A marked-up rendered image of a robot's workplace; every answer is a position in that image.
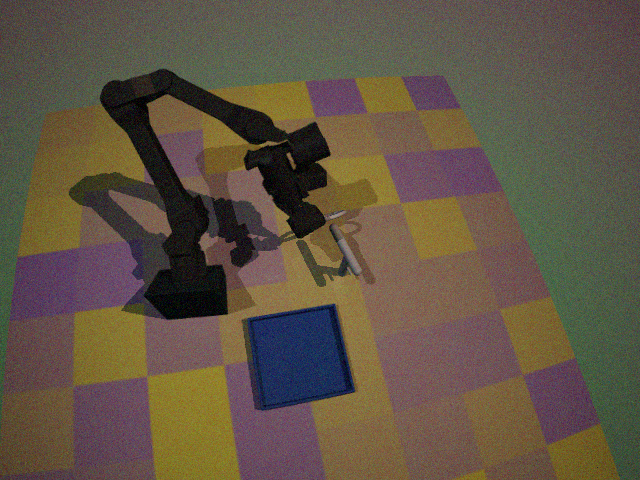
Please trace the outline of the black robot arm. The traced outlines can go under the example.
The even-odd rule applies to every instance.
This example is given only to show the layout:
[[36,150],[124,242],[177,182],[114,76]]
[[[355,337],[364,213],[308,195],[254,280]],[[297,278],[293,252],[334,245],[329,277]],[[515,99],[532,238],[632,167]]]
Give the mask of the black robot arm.
[[[308,191],[327,186],[327,172],[315,162],[331,153],[316,122],[288,134],[276,128],[265,113],[230,103],[164,68],[106,83],[100,102],[113,121],[127,132],[165,203],[172,233],[162,248],[169,256],[172,285],[182,285],[207,279],[205,254],[198,242],[208,228],[209,211],[199,194],[192,197],[184,190],[149,123],[146,103],[166,94],[222,121],[251,144],[289,140],[248,150],[243,161],[246,170],[258,167],[267,184],[281,183],[294,171],[299,176],[297,184],[304,199],[309,196]],[[295,170],[288,152],[296,164]]]

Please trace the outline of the grey metal cross-bar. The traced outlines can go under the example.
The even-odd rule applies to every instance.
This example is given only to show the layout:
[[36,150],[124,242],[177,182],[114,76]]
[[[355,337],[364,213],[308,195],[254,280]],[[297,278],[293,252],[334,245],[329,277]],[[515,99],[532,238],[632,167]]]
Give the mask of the grey metal cross-bar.
[[[350,249],[338,225],[331,224],[329,226],[329,230],[343,254],[343,259],[338,270],[338,275],[341,277],[344,277],[347,274],[347,271],[349,275],[352,275],[352,272],[356,276],[361,275],[362,268],[360,267],[357,259],[355,258],[352,250]],[[349,267],[352,270],[352,272],[350,271]]]

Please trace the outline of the blue tray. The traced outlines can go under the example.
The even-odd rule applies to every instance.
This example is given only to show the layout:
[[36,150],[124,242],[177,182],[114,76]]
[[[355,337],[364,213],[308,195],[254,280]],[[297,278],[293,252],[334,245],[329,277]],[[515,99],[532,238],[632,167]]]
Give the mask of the blue tray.
[[261,410],[355,392],[335,304],[247,318]]

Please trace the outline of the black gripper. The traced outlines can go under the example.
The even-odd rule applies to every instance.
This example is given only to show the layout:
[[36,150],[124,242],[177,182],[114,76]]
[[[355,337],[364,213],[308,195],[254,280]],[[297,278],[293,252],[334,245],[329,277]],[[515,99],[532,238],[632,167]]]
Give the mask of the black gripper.
[[275,205],[289,216],[286,221],[296,237],[302,239],[325,225],[326,220],[316,205],[302,200],[297,184],[298,177],[293,171],[285,181],[267,184],[264,180],[263,186],[268,195],[273,197]]

